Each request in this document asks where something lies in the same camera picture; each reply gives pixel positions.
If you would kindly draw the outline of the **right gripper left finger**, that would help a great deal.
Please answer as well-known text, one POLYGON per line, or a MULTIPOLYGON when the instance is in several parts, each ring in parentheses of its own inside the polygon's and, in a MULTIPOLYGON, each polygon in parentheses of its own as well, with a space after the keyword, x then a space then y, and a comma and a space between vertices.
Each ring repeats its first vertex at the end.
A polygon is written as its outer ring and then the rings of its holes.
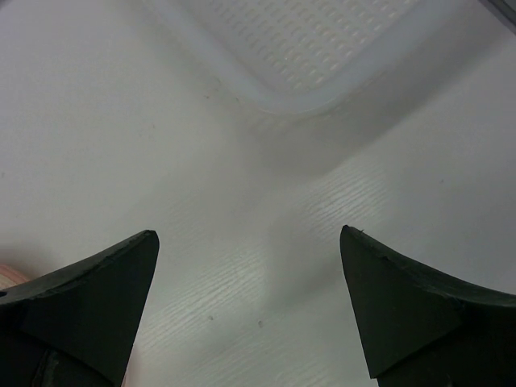
POLYGON ((142 231, 1 290, 1 384, 122 386, 159 247, 142 231))

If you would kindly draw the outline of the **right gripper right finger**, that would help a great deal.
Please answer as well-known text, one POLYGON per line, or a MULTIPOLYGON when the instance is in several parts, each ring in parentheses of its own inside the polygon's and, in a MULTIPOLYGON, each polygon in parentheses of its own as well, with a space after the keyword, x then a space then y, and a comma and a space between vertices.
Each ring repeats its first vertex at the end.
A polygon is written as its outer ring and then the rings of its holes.
POLYGON ((515 297, 343 227, 343 273, 369 376, 380 386, 513 386, 515 297))

